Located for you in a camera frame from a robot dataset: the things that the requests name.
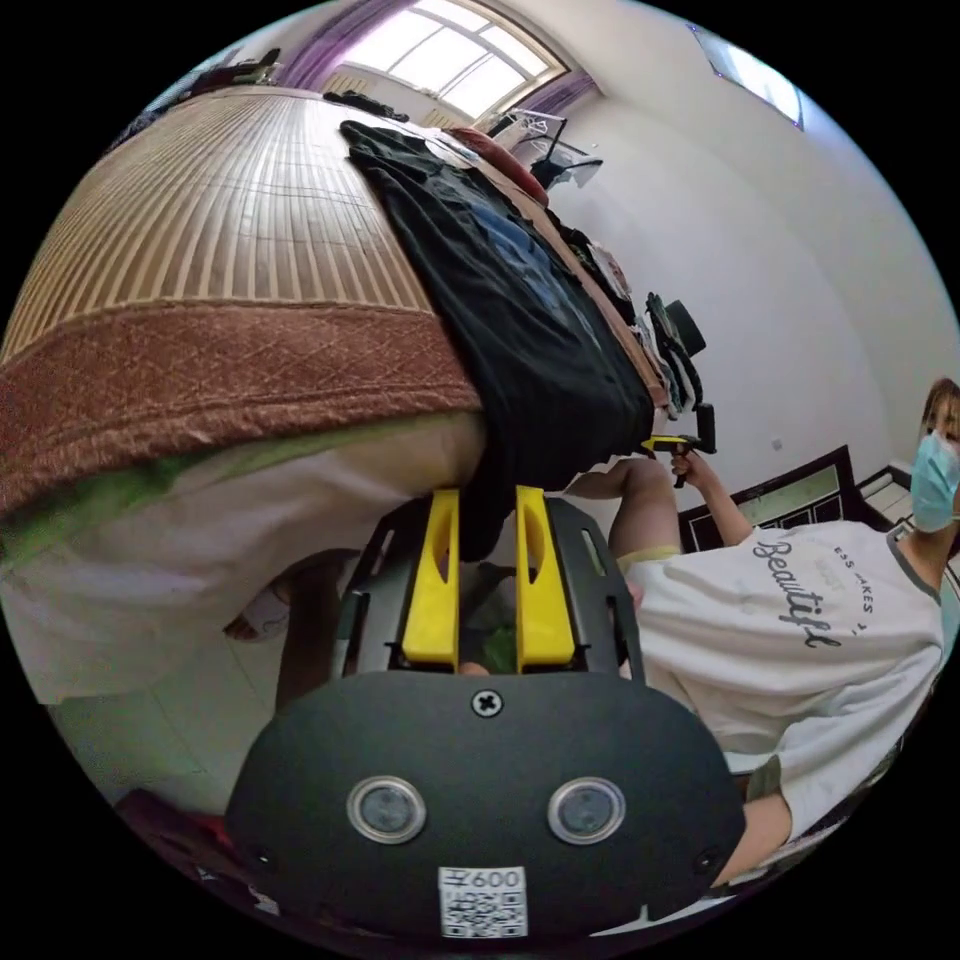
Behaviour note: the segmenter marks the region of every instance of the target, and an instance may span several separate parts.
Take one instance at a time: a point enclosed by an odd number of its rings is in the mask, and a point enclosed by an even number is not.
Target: black metal plate
[[[487,688],[504,701],[494,719],[471,708]],[[426,801],[426,827],[407,844],[350,826],[351,788],[377,775],[409,781]],[[575,847],[550,833],[546,809],[582,776],[616,783],[627,816],[603,843]],[[281,906],[311,916],[324,905],[417,938],[440,937],[440,867],[523,866],[531,940],[574,938],[635,920],[644,904],[663,916],[693,903],[743,827],[706,728],[641,683],[589,673],[333,682],[266,727],[227,811],[258,888]],[[713,856],[699,872],[704,851]]]

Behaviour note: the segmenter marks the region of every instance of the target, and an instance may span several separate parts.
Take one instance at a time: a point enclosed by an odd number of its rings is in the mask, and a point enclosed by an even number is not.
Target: blue surgical mask
[[[958,488],[960,453],[934,431],[923,438],[913,462],[910,495],[918,530],[937,533],[954,520],[960,520],[960,515],[953,512]]]

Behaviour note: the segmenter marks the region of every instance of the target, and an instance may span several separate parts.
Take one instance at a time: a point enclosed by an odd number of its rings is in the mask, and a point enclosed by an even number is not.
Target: tiled floor
[[[272,713],[282,640],[214,638],[149,690],[51,708],[83,770],[115,802],[146,787],[186,810],[224,810],[240,767]]]

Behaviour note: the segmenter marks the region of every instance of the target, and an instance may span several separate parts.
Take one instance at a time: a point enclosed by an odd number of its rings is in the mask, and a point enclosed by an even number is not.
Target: hand
[[[716,480],[716,474],[710,465],[694,450],[683,454],[674,454],[670,466],[675,477],[684,477],[687,483],[701,493]]]

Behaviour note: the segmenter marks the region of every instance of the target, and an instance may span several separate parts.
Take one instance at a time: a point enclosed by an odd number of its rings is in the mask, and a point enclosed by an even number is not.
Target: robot
[[[736,848],[723,753],[646,686],[596,522],[516,497],[515,674],[457,673],[459,495],[437,491],[381,521],[344,595],[335,679],[251,748],[226,826],[282,908],[432,956],[536,956],[691,905]]]

